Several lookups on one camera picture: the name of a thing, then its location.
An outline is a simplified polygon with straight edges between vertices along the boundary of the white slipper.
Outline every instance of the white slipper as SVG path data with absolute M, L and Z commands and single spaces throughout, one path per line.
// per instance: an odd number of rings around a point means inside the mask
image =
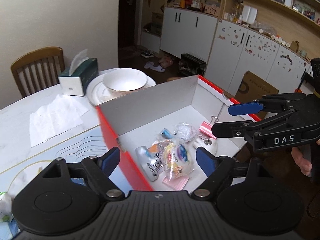
M 155 71 L 158 71 L 158 72 L 164 72 L 164 68 L 161 67 L 160 65 L 158 67 L 155 67 L 155 66 L 151 66 L 150 67 L 152 70 L 155 70 Z
M 150 68 L 153 65 L 154 65 L 154 63 L 152 61 L 148 61 L 143 67 L 144 68 Z

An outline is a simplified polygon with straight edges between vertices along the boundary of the chair backrest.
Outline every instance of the chair backrest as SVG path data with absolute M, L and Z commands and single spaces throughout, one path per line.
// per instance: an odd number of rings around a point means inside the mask
M 62 48 L 47 47 L 29 52 L 11 65 L 11 72 L 23 98 L 59 83 L 65 70 Z

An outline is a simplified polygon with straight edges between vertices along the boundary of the white cabinet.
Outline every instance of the white cabinet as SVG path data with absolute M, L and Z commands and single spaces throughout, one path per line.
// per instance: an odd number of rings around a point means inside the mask
M 248 30 L 244 41 L 244 48 L 227 90 L 233 96 L 238 91 L 244 73 L 247 71 L 264 80 L 267 79 L 280 46 L 276 41 L 272 41 L 251 30 Z
M 216 23 L 209 15 L 165 8 L 160 49 L 179 58 L 189 53 L 207 62 Z
M 236 70 L 248 29 L 220 20 L 204 77 L 228 90 Z
M 279 93 L 292 93 L 300 84 L 304 70 L 309 68 L 309 63 L 281 46 L 266 81 Z

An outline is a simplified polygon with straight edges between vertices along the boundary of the screw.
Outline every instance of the screw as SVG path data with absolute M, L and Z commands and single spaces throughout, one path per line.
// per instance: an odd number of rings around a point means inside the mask
M 122 195 L 122 191 L 119 189 L 110 189 L 107 191 L 107 196 L 108 197 L 120 197 Z
M 197 197 L 207 197 L 207 196 L 210 195 L 210 191 L 207 190 L 207 189 L 204 189 L 204 188 L 197 189 L 197 190 L 195 191 L 195 195 L 196 195 Z

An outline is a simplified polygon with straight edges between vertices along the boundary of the dark brown door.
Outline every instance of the dark brown door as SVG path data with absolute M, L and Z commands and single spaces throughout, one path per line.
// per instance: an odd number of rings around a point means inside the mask
M 118 46 L 134 44 L 136 0 L 119 0 Z

